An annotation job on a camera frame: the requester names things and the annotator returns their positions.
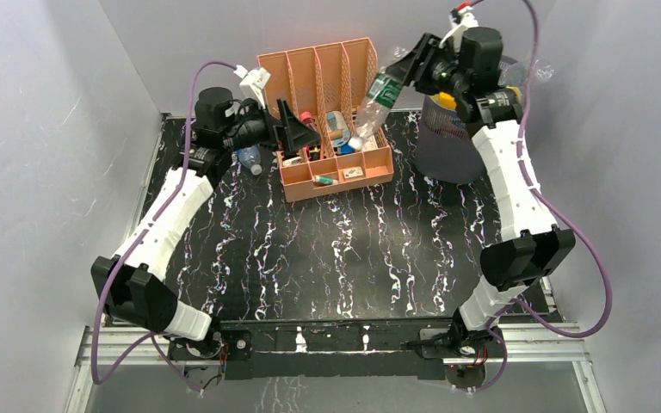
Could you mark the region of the clear bottle dark green label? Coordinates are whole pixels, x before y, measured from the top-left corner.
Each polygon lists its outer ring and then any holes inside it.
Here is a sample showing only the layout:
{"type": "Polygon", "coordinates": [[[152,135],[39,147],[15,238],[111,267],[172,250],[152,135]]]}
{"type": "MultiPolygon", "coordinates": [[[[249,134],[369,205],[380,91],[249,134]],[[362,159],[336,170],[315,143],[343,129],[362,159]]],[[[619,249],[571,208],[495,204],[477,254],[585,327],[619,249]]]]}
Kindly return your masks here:
{"type": "Polygon", "coordinates": [[[395,78],[386,74],[386,67],[407,52],[409,50],[404,47],[394,47],[384,57],[382,66],[374,75],[356,114],[355,135],[348,141],[348,145],[356,151],[362,151],[363,138],[375,135],[381,129],[397,102],[404,87],[395,78]]]}

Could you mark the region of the yellow juice bottle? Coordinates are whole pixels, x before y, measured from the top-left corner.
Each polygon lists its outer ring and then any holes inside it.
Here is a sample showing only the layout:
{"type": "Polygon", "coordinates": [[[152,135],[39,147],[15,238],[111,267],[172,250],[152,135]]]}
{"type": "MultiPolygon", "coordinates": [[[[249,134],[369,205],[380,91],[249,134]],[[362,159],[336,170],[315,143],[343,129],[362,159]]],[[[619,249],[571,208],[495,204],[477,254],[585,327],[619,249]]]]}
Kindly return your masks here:
{"type": "MultiPolygon", "coordinates": [[[[518,101],[520,103],[523,103],[523,94],[522,94],[522,92],[516,87],[510,87],[510,89],[514,91],[518,101]]],[[[456,100],[451,95],[443,93],[443,92],[432,96],[432,100],[437,102],[441,107],[449,109],[449,110],[455,110],[456,107],[457,107],[456,100]]]]}

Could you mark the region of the clear bottle blue label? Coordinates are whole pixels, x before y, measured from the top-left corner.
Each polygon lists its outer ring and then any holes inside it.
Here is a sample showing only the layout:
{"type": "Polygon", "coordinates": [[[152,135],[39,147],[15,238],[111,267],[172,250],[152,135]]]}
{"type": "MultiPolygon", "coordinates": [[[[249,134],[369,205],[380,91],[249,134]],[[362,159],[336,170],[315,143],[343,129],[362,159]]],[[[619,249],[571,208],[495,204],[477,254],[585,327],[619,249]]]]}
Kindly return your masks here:
{"type": "Polygon", "coordinates": [[[259,176],[262,174],[263,167],[258,145],[239,149],[236,151],[236,155],[240,164],[253,176],[259,176]]]}

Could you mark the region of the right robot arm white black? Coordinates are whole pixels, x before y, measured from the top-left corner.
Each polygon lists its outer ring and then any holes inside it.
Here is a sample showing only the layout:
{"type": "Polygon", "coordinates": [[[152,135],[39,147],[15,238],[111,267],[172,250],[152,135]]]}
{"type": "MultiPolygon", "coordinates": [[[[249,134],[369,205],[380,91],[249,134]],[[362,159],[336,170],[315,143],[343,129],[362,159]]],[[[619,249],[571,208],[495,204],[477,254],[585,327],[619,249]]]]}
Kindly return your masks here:
{"type": "Polygon", "coordinates": [[[449,329],[408,342],[410,348],[440,347],[457,356],[477,354],[491,342],[495,320],[514,299],[550,275],[575,246],[572,231],[559,227],[535,197],[540,186],[523,138],[520,90],[501,83],[501,34],[467,28],[446,39],[424,34],[387,73],[427,96],[451,95],[465,123],[479,123],[472,138],[481,156],[501,219],[501,240],[482,250],[482,275],[472,295],[455,311],[449,329]]]}

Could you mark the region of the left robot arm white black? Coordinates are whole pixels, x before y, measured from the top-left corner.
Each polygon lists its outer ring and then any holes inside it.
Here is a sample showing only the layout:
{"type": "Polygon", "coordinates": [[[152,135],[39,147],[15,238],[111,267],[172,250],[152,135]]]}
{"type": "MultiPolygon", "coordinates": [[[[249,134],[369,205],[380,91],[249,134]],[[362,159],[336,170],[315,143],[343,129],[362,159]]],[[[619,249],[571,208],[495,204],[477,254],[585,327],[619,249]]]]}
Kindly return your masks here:
{"type": "Polygon", "coordinates": [[[95,259],[90,274],[100,311],[154,333],[189,341],[202,358],[223,344],[211,316],[180,301],[164,283],[183,233],[231,168],[236,151],[264,145],[293,154],[316,145],[321,135],[296,116],[288,102],[271,111],[252,98],[242,101],[223,87],[202,90],[187,122],[184,150],[164,178],[159,195],[134,233],[109,257],[95,259]]]}

